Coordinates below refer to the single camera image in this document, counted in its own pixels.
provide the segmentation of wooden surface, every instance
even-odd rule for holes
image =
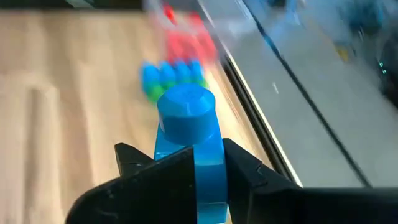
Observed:
[[[114,145],[153,156],[157,112],[139,85],[161,56],[141,14],[0,13],[0,224],[63,223],[118,176]],[[206,68],[221,133],[268,160],[218,65]]]

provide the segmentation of wood grain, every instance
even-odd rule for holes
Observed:
[[[153,156],[157,112],[139,84],[161,59],[142,14],[0,13],[0,224],[63,223],[118,176],[114,145]],[[219,65],[206,68],[221,133],[269,164]]]

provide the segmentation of wooden table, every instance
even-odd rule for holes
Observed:
[[[0,223],[62,223],[119,175],[114,145],[153,156],[157,111],[139,66],[161,57],[142,14],[0,13]],[[206,68],[224,138],[269,164],[219,65]]]

